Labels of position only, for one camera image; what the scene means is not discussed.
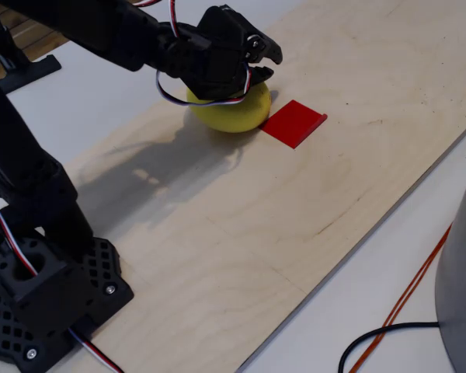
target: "gray cylinder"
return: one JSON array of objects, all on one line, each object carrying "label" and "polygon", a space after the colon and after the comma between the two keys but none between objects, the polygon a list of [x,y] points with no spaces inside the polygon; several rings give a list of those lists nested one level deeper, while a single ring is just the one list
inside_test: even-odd
[{"label": "gray cylinder", "polygon": [[450,361],[466,373],[466,191],[440,257],[435,304]]}]

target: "red white black wire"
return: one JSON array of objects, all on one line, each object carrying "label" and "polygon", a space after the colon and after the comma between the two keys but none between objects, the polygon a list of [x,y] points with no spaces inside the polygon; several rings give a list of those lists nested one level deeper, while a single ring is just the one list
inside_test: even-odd
[{"label": "red white black wire", "polygon": [[[138,8],[145,8],[150,5],[157,4],[161,2],[162,0],[144,0],[142,2],[136,2],[134,3],[134,6]],[[171,29],[172,33],[176,38],[179,38],[179,31],[178,31],[178,22],[176,20],[176,0],[169,0],[169,18],[171,19]],[[161,86],[161,83],[159,82],[159,76],[161,72],[157,70],[155,74],[155,84],[157,85],[157,90],[159,94],[167,99],[169,102],[174,103],[176,105],[180,106],[216,106],[216,105],[236,105],[237,103],[241,103],[245,96],[247,96],[247,93],[250,90],[250,85],[251,85],[251,78],[252,78],[252,72],[249,68],[249,65],[245,63],[245,68],[246,68],[246,76],[245,76],[245,88],[243,90],[243,93],[239,97],[231,98],[231,99],[216,99],[214,101],[211,101],[209,103],[188,103],[187,101],[182,101],[181,99],[177,99],[174,96],[171,96],[169,93],[167,93]]]},{"label": "red white black wire", "polygon": [[245,64],[245,72],[246,72],[245,86],[244,86],[243,93],[241,96],[235,97],[233,99],[216,99],[215,101],[211,101],[209,103],[188,103],[187,101],[182,101],[181,99],[177,99],[174,96],[171,96],[169,93],[167,93],[162,88],[161,83],[158,80],[158,77],[161,74],[159,70],[157,70],[157,73],[155,74],[155,84],[157,85],[157,90],[161,94],[161,96],[167,99],[168,101],[175,103],[176,105],[180,105],[180,106],[236,105],[237,103],[240,103],[244,100],[245,96],[247,96],[247,93],[250,90],[252,72],[250,71],[250,67],[247,64]]},{"label": "red white black wire", "polygon": [[[37,270],[33,267],[31,262],[26,258],[24,255],[23,251],[17,244],[16,239],[14,239],[14,235],[10,231],[9,226],[7,225],[7,222],[2,216],[2,213],[0,212],[0,227],[2,228],[2,231],[5,236],[5,241],[8,243],[10,249],[15,253],[19,261],[26,267],[26,269],[33,275],[37,276],[38,272]],[[95,356],[97,360],[99,360],[102,364],[104,364],[108,369],[115,373],[123,373],[123,370],[119,368],[116,363],[111,361],[102,351],[100,351],[93,343],[88,341],[82,334],[76,333],[72,328],[68,329],[69,333],[84,347],[90,354]]]}]

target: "black 3d-printed base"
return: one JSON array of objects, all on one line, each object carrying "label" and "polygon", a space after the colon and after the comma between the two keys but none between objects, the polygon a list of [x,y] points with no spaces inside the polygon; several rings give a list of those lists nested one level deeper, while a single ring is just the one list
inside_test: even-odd
[{"label": "black 3d-printed base", "polygon": [[[97,289],[92,311],[73,325],[84,336],[91,334],[132,298],[129,285],[120,277],[119,255],[105,239],[94,239],[81,268]],[[35,338],[17,320],[0,295],[0,360],[13,363],[22,373],[44,373],[71,351],[76,341],[66,330],[43,340]]]}]

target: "orange cable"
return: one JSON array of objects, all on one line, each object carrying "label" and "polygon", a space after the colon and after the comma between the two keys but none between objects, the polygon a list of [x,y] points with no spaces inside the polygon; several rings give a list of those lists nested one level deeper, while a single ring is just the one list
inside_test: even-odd
[{"label": "orange cable", "polygon": [[[397,318],[398,314],[400,313],[400,311],[402,310],[402,308],[404,307],[405,303],[409,300],[409,298],[411,297],[412,293],[414,292],[414,290],[418,287],[419,283],[421,282],[421,280],[423,279],[423,277],[425,276],[429,266],[431,265],[431,263],[433,262],[433,259],[435,259],[435,256],[438,254],[438,252],[440,251],[440,249],[442,248],[443,244],[445,243],[445,241],[447,240],[447,236],[449,235],[449,231],[450,231],[450,227],[452,225],[449,226],[449,228],[445,231],[445,233],[443,234],[442,238],[440,239],[440,241],[436,244],[435,246],[435,249],[432,251],[432,253],[428,256],[428,258],[426,259],[425,263],[421,266],[421,268],[419,269],[418,273],[414,276],[414,278],[412,279],[411,283],[409,284],[409,286],[405,289],[405,291],[402,293],[402,296],[400,297],[400,299],[397,301],[397,303],[395,303],[395,306],[394,308],[391,310],[390,314],[388,315],[387,319],[385,320],[384,324],[383,324],[383,327],[385,326],[388,326],[388,325],[391,325],[395,319]],[[371,353],[374,351],[374,349],[378,346],[378,344],[381,342],[381,340],[383,340],[384,338],[384,335],[385,333],[382,333],[382,334],[379,334],[377,335],[373,342],[370,344],[370,346],[364,351],[364,353],[361,355],[361,357],[359,358],[359,360],[354,364],[354,366],[352,367],[352,369],[350,369],[349,373],[356,373],[359,368],[362,366],[362,364],[366,361],[366,359],[371,355]]]}]

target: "black cable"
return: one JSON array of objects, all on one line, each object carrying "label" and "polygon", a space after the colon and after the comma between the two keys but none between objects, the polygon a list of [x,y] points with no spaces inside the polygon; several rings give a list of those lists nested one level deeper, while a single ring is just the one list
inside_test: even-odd
[{"label": "black cable", "polygon": [[371,338],[372,336],[376,336],[378,334],[391,332],[392,330],[398,329],[412,329],[412,328],[438,328],[440,325],[438,322],[403,322],[401,324],[394,324],[390,326],[385,326],[383,328],[371,330],[370,332],[363,334],[356,340],[354,340],[345,350],[342,357],[340,358],[339,362],[339,373],[343,373],[343,367],[345,366],[345,360],[349,357],[350,353],[360,345],[365,340]]}]

